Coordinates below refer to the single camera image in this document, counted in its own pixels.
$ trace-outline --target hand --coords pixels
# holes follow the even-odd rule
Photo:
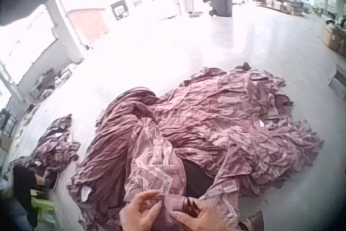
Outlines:
[[[137,194],[126,207],[120,211],[120,221],[124,231],[150,231],[158,217],[162,201],[160,191],[150,190]]]
[[[220,217],[218,210],[209,203],[189,198],[199,208],[199,215],[193,218],[183,212],[171,212],[171,215],[192,231],[232,231]]]

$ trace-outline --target person's left hand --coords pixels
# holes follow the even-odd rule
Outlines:
[[[120,211],[124,231],[150,231],[161,211],[162,201],[158,201],[152,207],[149,202],[159,200],[160,193],[159,190],[139,193]]]

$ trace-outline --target pile of fabric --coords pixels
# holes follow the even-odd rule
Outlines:
[[[240,195],[280,187],[311,165],[322,146],[306,122],[291,120],[283,85],[244,63],[228,72],[205,68],[162,97],[135,88],[116,98],[68,185],[84,229],[121,230],[118,214],[126,203],[161,189],[164,209],[154,230],[184,230],[168,210],[181,210],[202,182],[201,199],[237,227]],[[198,180],[197,171],[211,181]]]
[[[77,161],[77,151],[81,144],[70,136],[71,123],[71,114],[54,120],[38,140],[38,145],[31,155],[10,162],[8,170],[20,164],[46,177],[51,173],[62,172],[72,160]]]

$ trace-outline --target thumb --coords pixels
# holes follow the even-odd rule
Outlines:
[[[162,201],[156,203],[148,212],[147,219],[153,223],[161,212]]]
[[[179,211],[173,211],[170,212],[172,217],[174,217],[178,222],[186,225],[187,227],[191,228],[192,230],[195,230],[196,225],[196,219],[193,217]]]

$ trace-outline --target stack of boxes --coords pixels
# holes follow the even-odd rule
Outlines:
[[[346,31],[329,24],[323,29],[321,40],[329,49],[346,57]]]

